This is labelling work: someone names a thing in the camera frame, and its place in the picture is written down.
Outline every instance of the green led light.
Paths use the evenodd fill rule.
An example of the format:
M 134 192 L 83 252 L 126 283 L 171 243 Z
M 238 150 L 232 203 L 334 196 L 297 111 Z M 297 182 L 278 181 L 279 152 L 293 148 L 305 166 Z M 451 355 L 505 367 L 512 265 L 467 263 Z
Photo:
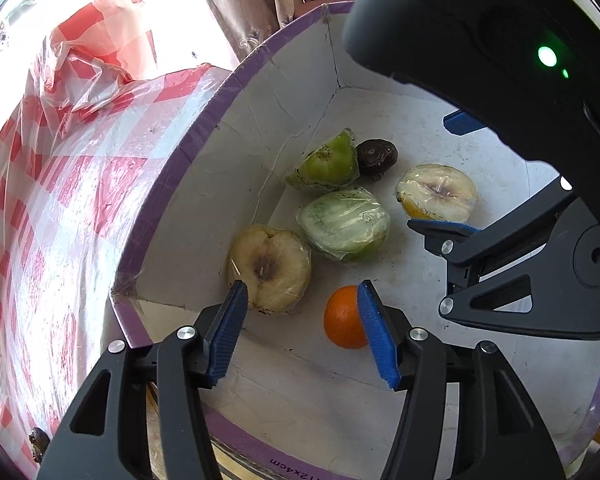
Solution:
M 555 55 L 555 52 L 548 46 L 541 46 L 538 49 L 538 57 L 542 64 L 546 66 L 555 66 L 556 63 L 558 63 L 558 58 Z

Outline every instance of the plastic bag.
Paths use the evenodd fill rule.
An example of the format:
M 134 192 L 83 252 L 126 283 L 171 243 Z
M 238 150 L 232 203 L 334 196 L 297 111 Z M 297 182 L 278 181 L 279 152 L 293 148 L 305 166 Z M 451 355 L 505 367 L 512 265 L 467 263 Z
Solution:
M 441 164 L 411 168 L 395 185 L 395 197 L 411 218 L 464 223 L 477 189 L 462 171 Z
M 263 314 L 286 314 L 311 279 L 311 249 L 295 233 L 269 225 L 241 231 L 229 250 L 229 286 L 242 280 L 249 306 Z
M 374 254 L 391 223 L 386 209 L 363 187 L 322 195 L 301 208 L 297 220 L 313 246 L 346 262 Z
M 353 132 L 342 130 L 313 150 L 289 175 L 286 182 L 296 189 L 334 191 L 347 187 L 360 176 Z
M 95 0 L 46 37 L 0 132 L 0 444 L 27 478 L 32 428 L 55 433 L 120 336 L 110 292 L 131 233 L 150 231 L 163 169 L 188 167 L 181 146 L 228 75 L 137 80 L 155 72 L 142 2 Z

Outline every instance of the red checkered tablecloth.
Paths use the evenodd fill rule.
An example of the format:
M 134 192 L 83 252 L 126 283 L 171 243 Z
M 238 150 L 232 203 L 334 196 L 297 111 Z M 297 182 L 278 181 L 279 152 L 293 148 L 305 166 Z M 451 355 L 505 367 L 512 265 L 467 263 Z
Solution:
M 99 358 L 138 211 L 228 75 L 156 73 L 142 1 L 95 0 L 46 38 L 0 132 L 0 443 L 30 478 L 27 435 L 55 431 Z

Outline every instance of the cut fruit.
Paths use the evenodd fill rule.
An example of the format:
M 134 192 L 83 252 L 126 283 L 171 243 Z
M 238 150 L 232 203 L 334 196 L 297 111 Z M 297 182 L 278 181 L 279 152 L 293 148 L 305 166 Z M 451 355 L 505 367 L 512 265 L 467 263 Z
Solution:
M 384 243 L 391 218 L 363 187 L 322 195 L 298 213 L 311 244 L 337 261 L 356 262 Z
M 411 218 L 446 222 L 466 222 L 477 193 L 462 171 L 441 164 L 415 166 L 395 186 L 395 197 Z
M 311 152 L 287 177 L 296 189 L 333 191 L 360 176 L 353 132 L 345 128 L 325 145 Z
M 268 225 L 247 227 L 229 250 L 229 286 L 242 280 L 249 306 L 264 314 L 289 312 L 311 279 L 311 249 L 295 233 Z

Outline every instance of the green fruit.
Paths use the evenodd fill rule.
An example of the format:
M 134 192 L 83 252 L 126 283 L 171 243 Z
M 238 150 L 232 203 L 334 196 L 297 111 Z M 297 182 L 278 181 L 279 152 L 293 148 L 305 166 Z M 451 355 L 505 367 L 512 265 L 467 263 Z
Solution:
M 311 244 L 330 258 L 357 262 L 384 243 L 391 219 L 376 197 L 361 187 L 322 195 L 298 213 Z
M 286 182 L 296 189 L 333 191 L 348 186 L 359 176 L 353 133 L 345 128 L 325 145 L 311 152 L 286 177 Z

